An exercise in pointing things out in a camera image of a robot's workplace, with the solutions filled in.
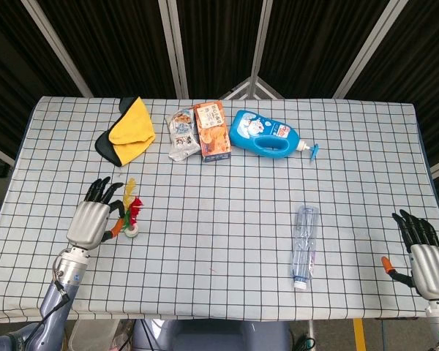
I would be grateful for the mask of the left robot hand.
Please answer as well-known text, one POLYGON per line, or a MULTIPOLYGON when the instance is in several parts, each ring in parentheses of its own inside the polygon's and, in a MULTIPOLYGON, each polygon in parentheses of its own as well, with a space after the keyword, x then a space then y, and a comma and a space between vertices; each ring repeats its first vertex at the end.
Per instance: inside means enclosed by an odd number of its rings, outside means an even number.
POLYGON ((124 225, 125 207, 122 200, 110 199, 123 183, 106 186, 110 177, 98 178, 89 187, 83 201, 78 204, 75 215, 67 231, 67 240, 73 246, 91 250, 102 242, 115 238, 124 225), (109 216, 118 211, 119 218, 112 229, 107 229, 109 216))

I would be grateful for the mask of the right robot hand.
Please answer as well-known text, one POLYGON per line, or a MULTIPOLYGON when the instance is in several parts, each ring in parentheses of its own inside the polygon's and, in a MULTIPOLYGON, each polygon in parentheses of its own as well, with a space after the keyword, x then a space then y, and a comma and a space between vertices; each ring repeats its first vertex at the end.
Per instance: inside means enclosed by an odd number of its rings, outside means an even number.
POLYGON ((407 211, 400 210, 392 217, 397 223, 410 258, 411 275, 397 272, 389 258, 381 262, 386 274, 428 301, 439 301, 439 239, 434 227, 407 211))

